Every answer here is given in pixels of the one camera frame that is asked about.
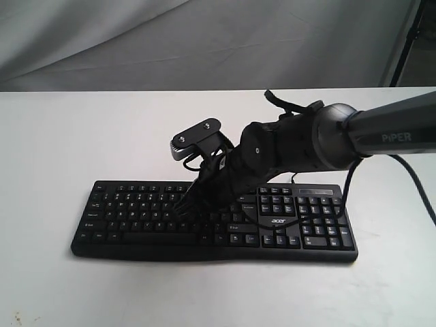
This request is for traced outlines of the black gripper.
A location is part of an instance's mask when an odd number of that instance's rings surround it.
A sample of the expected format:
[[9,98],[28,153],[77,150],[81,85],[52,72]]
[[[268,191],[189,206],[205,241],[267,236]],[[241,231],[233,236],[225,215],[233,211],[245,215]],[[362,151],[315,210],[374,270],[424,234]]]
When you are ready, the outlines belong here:
[[205,169],[189,191],[173,206],[180,220],[196,218],[208,208],[223,208],[238,196],[267,181],[269,150],[260,146],[237,146],[219,156],[212,169]]

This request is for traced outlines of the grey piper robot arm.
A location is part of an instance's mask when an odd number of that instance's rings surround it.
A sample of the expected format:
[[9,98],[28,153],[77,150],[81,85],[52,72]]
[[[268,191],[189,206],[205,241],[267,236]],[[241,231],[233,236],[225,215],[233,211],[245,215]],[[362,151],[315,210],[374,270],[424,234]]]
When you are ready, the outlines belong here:
[[172,157],[188,165],[201,157],[197,178],[174,205],[180,218],[221,209],[285,172],[345,170],[353,174],[374,155],[435,152],[435,94],[427,93],[359,111],[347,104],[308,106],[265,98],[282,109],[275,122],[252,122],[238,144],[207,119],[175,135]]

